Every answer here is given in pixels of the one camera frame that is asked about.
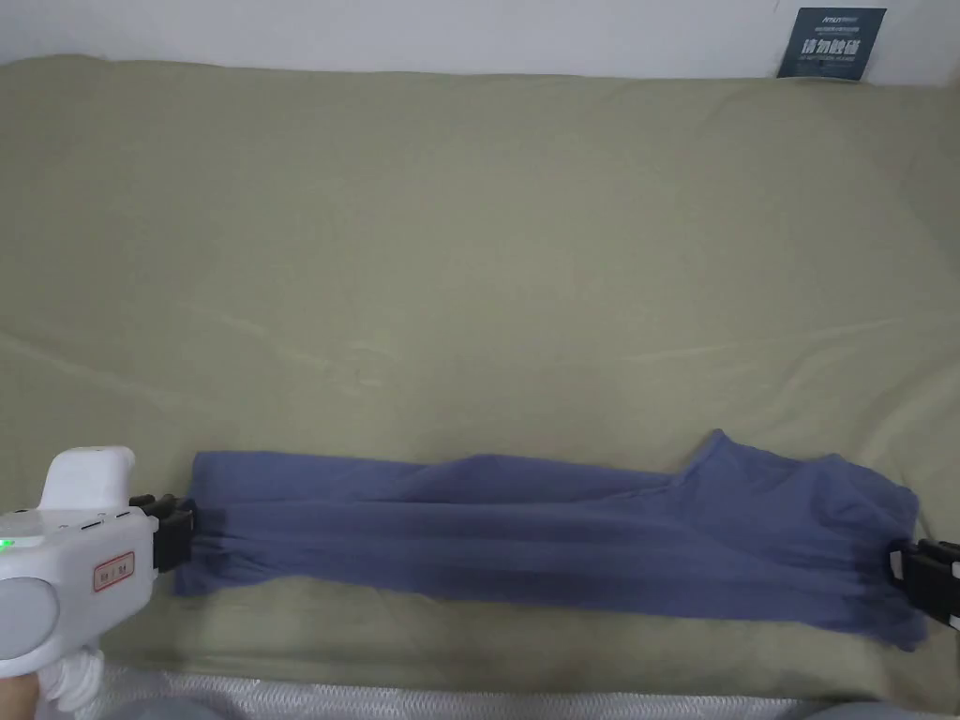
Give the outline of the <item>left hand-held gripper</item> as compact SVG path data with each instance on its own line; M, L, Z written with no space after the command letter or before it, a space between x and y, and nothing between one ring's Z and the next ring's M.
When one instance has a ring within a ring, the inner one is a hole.
M1 518L1 675L36 674L43 714L93 701L99 639L148 604L158 573L191 560L195 502L131 497L134 464L123 446L67 450L38 506Z

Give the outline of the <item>person's left hand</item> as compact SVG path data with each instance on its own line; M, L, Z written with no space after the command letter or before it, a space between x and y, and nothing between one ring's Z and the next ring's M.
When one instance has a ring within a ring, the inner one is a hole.
M33 720L40 699L40 684L35 673L2 678L0 682L0 718Z

